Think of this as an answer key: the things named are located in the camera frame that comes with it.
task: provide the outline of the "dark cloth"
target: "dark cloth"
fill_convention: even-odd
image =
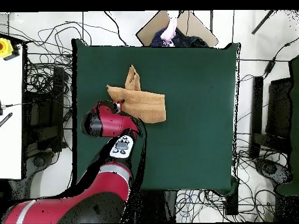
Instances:
[[[176,36],[172,39],[175,47],[208,47],[208,44],[200,37],[185,36],[182,33],[176,32]]]
[[[152,39],[151,47],[168,47],[168,45],[160,37],[166,29],[167,27],[155,33],[155,36]]]

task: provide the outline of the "floor tile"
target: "floor tile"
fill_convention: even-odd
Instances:
[[[210,11],[209,10],[190,10],[190,11],[191,12],[194,11],[195,16],[202,22],[202,24],[207,29],[210,29],[210,19],[211,19],[210,16],[211,15],[210,15]]]
[[[52,53],[59,53],[63,51],[71,52],[71,39],[79,39],[82,35],[82,28],[76,23],[65,23],[65,21],[75,21],[82,22],[82,12],[16,12],[12,13],[10,17],[9,24],[11,25],[11,33],[24,35],[21,32],[15,30],[18,29],[24,32],[28,37],[37,41],[46,41],[51,44],[63,44],[63,48],[60,50],[51,44],[47,44],[47,49]],[[58,35],[55,35],[57,32],[60,32],[62,29],[71,27],[68,30],[64,30]],[[32,43],[28,44],[29,53],[46,53],[47,51],[42,48],[41,43],[38,43],[40,46],[36,46]]]
[[[120,37],[129,46],[142,46],[136,33],[146,25],[157,13],[151,11],[111,11],[110,15],[119,26]],[[105,15],[104,11],[84,12],[84,23],[86,30],[92,36],[92,45],[95,46],[123,46],[124,43],[119,39],[116,24]]]
[[[271,60],[278,50],[299,37],[298,19],[290,19],[287,12],[279,10],[251,34],[268,10],[236,10],[234,25],[234,42],[242,45],[241,58]],[[299,54],[299,43],[283,48],[278,60],[290,60]]]
[[[4,26],[8,24],[8,15],[0,14],[0,32],[7,33],[8,27]]]
[[[213,35],[218,39],[215,48],[225,48],[232,42],[233,10],[214,10]]]

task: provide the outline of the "white desk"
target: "white desk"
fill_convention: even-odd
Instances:
[[[12,60],[0,58],[0,101],[22,103],[22,49]],[[22,105],[4,109],[0,121],[9,113],[13,116],[0,127],[0,179],[21,179]]]

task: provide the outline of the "folded cloth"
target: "folded cloth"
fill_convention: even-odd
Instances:
[[[171,40],[176,36],[175,30],[177,25],[178,20],[176,18],[171,18],[167,29],[161,34],[161,40],[164,40],[167,45],[173,44]]]
[[[171,41],[169,44],[165,42],[165,40],[161,39],[161,35],[165,32],[166,28],[161,29],[155,33],[154,38],[151,42],[151,47],[170,47],[173,46],[173,42]]]
[[[177,32],[176,36],[172,39],[175,47],[208,47],[208,44],[200,37],[185,36],[182,33]]]
[[[107,91],[113,100],[124,100],[122,110],[125,113],[140,118],[145,123],[166,120],[165,95],[141,91],[139,74],[132,65],[124,89],[107,85]]]

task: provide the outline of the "pink object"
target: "pink object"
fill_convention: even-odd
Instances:
[[[161,34],[161,40],[164,40],[167,44],[172,44],[172,39],[175,37],[175,30],[178,25],[177,18],[171,18],[167,29]]]

